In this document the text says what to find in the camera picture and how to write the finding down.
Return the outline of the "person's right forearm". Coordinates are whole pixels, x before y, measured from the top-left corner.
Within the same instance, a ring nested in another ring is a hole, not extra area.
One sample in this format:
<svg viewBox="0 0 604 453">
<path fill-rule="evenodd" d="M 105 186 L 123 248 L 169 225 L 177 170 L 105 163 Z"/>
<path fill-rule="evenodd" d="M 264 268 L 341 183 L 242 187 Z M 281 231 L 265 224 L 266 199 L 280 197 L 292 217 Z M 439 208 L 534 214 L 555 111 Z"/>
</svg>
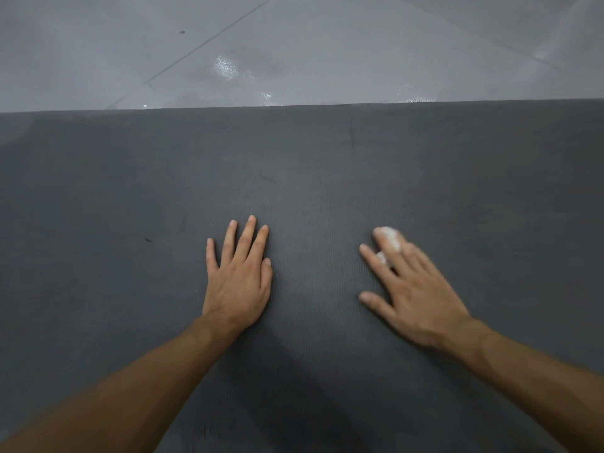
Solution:
<svg viewBox="0 0 604 453">
<path fill-rule="evenodd" d="M 448 330 L 440 348 L 569 452 L 604 453 L 604 376 L 552 358 L 473 318 Z"/>
</svg>

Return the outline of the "person's left hand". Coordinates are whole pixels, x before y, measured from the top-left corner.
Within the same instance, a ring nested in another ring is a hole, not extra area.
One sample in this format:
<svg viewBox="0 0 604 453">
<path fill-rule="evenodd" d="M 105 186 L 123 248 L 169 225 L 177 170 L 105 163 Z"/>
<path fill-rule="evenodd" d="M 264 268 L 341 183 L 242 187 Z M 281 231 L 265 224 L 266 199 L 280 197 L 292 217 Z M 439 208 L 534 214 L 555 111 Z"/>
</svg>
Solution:
<svg viewBox="0 0 604 453">
<path fill-rule="evenodd" d="M 237 231 L 238 222 L 230 221 L 222 245 L 221 260 L 217 260 L 219 270 L 208 278 L 202 307 L 202 318 L 208 320 L 221 335 L 232 339 L 257 322 L 269 300 L 262 298 L 260 289 L 260 266 L 267 258 L 265 249 L 269 227 L 263 225 L 259 230 L 255 229 L 249 255 L 240 265 L 234 262 L 234 251 L 239 240 L 236 240 Z"/>
</svg>

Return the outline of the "person's right hand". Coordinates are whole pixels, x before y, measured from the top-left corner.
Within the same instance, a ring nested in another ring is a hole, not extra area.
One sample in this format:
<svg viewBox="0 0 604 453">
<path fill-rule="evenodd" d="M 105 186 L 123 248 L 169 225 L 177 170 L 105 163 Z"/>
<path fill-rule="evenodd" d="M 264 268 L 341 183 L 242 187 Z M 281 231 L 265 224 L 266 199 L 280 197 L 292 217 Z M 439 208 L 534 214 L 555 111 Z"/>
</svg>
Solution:
<svg viewBox="0 0 604 453">
<path fill-rule="evenodd" d="M 381 234 L 373 230 L 373 237 L 381 250 Z M 383 265 L 367 244 L 360 245 L 359 252 L 386 289 L 386 301 L 396 309 L 397 319 L 387 324 L 415 344 L 443 349 L 446 340 L 473 324 L 474 319 L 430 258 L 409 243 L 418 265 L 418 273 L 410 278 Z"/>
</svg>

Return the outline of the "person's left forearm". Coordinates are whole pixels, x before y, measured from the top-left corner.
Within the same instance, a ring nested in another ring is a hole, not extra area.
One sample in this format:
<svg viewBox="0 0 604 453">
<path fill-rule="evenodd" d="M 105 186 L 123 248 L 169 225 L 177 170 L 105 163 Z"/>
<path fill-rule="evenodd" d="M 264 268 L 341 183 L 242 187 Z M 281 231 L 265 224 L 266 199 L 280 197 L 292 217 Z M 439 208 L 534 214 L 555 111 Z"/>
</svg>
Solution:
<svg viewBox="0 0 604 453">
<path fill-rule="evenodd" d="M 213 313 L 0 444 L 0 453 L 153 453 L 245 327 Z"/>
</svg>

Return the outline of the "dark grey floor mat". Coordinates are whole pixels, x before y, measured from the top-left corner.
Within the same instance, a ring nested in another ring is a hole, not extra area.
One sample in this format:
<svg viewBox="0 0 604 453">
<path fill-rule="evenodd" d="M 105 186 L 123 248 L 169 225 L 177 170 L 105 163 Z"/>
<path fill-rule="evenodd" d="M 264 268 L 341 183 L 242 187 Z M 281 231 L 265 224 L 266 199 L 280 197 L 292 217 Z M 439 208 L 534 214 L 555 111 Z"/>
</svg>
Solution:
<svg viewBox="0 0 604 453">
<path fill-rule="evenodd" d="M 205 246 L 270 229 L 258 323 L 161 453 L 555 453 L 359 303 L 379 226 L 493 329 L 604 375 L 604 99 L 0 114 L 0 441 L 201 312 Z"/>
</svg>

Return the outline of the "white tissue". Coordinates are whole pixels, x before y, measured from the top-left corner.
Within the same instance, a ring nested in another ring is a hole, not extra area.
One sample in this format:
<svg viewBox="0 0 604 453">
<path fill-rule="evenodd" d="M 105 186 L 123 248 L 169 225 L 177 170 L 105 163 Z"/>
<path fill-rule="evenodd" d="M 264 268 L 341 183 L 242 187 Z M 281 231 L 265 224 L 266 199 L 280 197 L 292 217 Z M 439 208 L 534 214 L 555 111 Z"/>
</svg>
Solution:
<svg viewBox="0 0 604 453">
<path fill-rule="evenodd" d="M 390 246 L 392 246 L 392 248 L 396 251 L 397 254 L 403 254 L 402 246 L 399 240 L 398 230 L 396 230 L 395 228 L 384 226 L 375 228 L 375 231 L 377 231 L 378 234 L 383 235 L 385 240 Z M 394 264 L 384 251 L 377 251 L 376 256 L 380 259 L 383 265 L 388 266 L 389 269 L 394 269 Z"/>
</svg>

